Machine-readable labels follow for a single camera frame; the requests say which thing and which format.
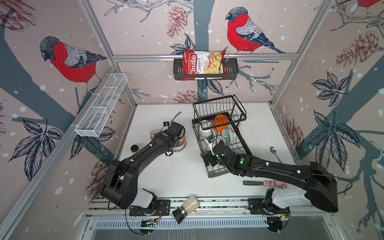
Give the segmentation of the light green ceramic bowl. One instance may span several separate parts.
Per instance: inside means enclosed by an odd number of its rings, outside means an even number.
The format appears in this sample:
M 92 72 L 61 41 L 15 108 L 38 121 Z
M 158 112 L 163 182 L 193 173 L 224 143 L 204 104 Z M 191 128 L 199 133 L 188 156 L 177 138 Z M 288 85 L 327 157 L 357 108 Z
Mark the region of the light green ceramic bowl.
M 224 144 L 229 146 L 236 142 L 236 135 L 232 130 L 225 128 L 222 130 L 222 139 Z

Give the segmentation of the white ceramic bowl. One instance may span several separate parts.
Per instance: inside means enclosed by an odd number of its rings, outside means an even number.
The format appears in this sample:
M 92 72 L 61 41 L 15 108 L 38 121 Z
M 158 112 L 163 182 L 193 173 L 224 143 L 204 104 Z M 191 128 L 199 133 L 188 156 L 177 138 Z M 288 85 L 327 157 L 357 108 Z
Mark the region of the white ceramic bowl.
M 208 137 L 212 135 L 212 129 L 210 127 L 212 126 L 211 121 L 202 120 L 199 122 L 199 135 L 203 137 Z

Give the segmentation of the orange plastic bowl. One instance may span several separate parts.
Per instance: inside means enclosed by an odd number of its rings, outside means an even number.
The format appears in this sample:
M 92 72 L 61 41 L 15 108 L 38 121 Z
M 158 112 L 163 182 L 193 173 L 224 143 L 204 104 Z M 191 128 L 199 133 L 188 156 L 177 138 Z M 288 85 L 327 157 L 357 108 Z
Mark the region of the orange plastic bowl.
M 224 129 L 228 127 L 229 119 L 227 116 L 218 114 L 213 121 L 214 130 L 218 133 L 222 133 Z

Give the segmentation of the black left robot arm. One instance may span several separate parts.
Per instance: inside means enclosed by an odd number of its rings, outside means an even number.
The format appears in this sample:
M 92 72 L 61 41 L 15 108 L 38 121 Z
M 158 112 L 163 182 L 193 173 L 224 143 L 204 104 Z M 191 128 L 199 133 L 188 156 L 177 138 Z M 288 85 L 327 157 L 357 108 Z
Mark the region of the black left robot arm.
M 171 156 L 173 148 L 185 132 L 184 126 L 173 122 L 167 130 L 155 134 L 155 137 L 134 155 L 122 161 L 112 161 L 101 185 L 100 195 L 121 209 L 129 207 L 137 197 L 141 172 L 160 155 Z

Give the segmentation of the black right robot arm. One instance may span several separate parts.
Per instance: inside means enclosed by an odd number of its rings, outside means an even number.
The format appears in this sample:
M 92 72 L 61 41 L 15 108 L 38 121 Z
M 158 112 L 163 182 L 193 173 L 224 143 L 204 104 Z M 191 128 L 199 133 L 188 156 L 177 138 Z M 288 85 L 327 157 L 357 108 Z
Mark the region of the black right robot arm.
M 215 162 L 240 177 L 267 178 L 294 186 L 294 193 L 272 190 L 266 194 L 267 201 L 285 209 L 290 206 L 311 204 L 319 210 L 336 213 L 339 211 L 337 181 L 326 168 L 316 162 L 306 165 L 288 165 L 270 162 L 249 154 L 238 154 L 222 141 L 205 154 L 204 161 Z

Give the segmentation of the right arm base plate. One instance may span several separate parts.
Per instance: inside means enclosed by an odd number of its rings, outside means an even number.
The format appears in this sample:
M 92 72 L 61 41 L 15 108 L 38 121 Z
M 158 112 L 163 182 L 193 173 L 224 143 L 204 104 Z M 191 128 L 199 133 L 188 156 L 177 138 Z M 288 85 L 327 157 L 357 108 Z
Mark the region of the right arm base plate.
M 291 211 L 289 207 L 285 209 L 281 209 L 277 206 L 275 206 L 273 203 L 266 203 L 264 199 L 260 198 L 253 198 L 248 199 L 248 210 L 250 211 L 251 215 L 266 215 L 266 216 L 272 216 L 272 215 L 290 215 Z

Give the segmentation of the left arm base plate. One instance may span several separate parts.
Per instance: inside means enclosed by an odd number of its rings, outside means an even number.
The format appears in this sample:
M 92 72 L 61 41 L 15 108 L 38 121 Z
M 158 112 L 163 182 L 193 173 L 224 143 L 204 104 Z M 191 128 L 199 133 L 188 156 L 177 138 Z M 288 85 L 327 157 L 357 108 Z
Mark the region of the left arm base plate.
M 170 200 L 155 200 L 152 201 L 147 208 L 140 207 L 138 204 L 133 204 L 130 208 L 130 217 L 160 217 L 170 214 Z

